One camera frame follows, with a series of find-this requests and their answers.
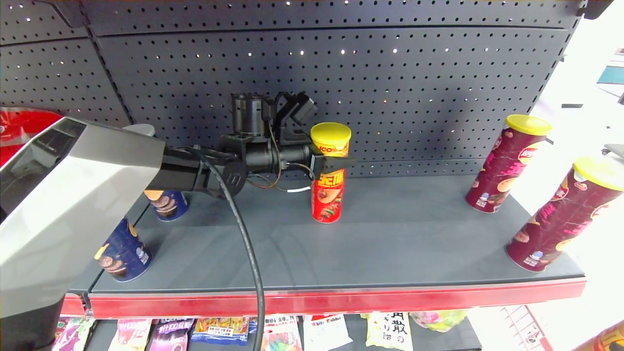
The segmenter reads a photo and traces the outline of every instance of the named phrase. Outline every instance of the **maroon chip can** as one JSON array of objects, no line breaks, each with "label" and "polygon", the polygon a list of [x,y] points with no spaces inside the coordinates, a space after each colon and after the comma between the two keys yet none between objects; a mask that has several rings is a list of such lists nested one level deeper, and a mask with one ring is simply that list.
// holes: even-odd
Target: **maroon chip can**
[{"label": "maroon chip can", "polygon": [[550,123],[537,117],[507,116],[492,151],[466,194],[468,204],[481,212],[496,212],[551,129]]},{"label": "maroon chip can", "polygon": [[574,162],[553,197],[507,244],[521,268],[541,272],[624,192],[624,166],[605,156]]}]

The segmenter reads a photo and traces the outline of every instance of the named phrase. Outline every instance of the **blue chip can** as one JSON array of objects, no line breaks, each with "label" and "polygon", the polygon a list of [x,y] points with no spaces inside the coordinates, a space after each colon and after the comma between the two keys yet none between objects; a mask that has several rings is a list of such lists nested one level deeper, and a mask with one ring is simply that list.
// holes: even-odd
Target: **blue chip can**
[{"label": "blue chip can", "polygon": [[122,219],[95,259],[119,282],[128,282],[143,274],[152,263],[152,254],[139,240],[128,218]]},{"label": "blue chip can", "polygon": [[145,196],[152,203],[160,220],[169,222],[187,213],[188,203],[181,191],[146,190]]}]

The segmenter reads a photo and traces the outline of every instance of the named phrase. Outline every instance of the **red shelf edge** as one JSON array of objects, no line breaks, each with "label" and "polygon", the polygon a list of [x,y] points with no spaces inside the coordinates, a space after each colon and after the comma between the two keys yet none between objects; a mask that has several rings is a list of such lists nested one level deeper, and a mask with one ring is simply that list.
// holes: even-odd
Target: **red shelf edge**
[{"label": "red shelf edge", "polygon": [[[365,313],[468,309],[532,304],[578,297],[586,278],[541,282],[405,289],[290,290],[266,292],[267,314]],[[89,294],[97,319],[232,317],[256,315],[253,292]]]},{"label": "red shelf edge", "polygon": [[84,317],[85,314],[82,298],[76,294],[66,293],[63,299],[61,315],[66,317]]}]

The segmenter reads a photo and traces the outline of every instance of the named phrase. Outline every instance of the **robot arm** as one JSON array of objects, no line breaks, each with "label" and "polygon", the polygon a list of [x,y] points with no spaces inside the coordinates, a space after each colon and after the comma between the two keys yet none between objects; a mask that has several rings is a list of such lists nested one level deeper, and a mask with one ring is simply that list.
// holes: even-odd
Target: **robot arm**
[{"label": "robot arm", "polygon": [[354,162],[324,157],[304,133],[284,129],[285,118],[301,122],[315,110],[304,94],[284,96],[277,111],[269,98],[233,95],[234,133],[217,150],[172,149],[70,117],[31,139],[0,168],[2,349],[51,349],[65,292],[145,189],[222,196],[197,151],[232,194],[248,172],[287,171],[295,162],[318,177]]}]

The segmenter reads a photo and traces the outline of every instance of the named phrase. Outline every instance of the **chip can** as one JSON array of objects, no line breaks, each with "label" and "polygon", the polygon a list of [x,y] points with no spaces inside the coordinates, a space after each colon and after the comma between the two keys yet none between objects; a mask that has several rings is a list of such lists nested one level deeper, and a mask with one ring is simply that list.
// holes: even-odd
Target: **chip can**
[{"label": "chip can", "polygon": [[541,272],[624,192],[624,166],[605,156],[577,159],[553,197],[505,247],[520,267]]},{"label": "chip can", "polygon": [[624,350],[624,320],[603,330],[573,351],[621,351]]},{"label": "chip can", "polygon": [[[351,130],[335,122],[319,123],[310,130],[312,142],[325,156],[346,157],[349,154]],[[344,177],[340,169],[321,177],[312,185],[312,216],[321,223],[336,222],[343,210]]]},{"label": "chip can", "polygon": [[537,117],[507,116],[503,130],[466,195],[468,204],[481,212],[496,212],[551,129],[550,123]]},{"label": "chip can", "polygon": [[188,202],[181,191],[146,190],[145,196],[156,210],[158,219],[170,222],[187,213]]},{"label": "chip can", "polygon": [[143,274],[152,263],[152,254],[139,239],[134,226],[125,218],[119,222],[94,257],[119,282]]}]

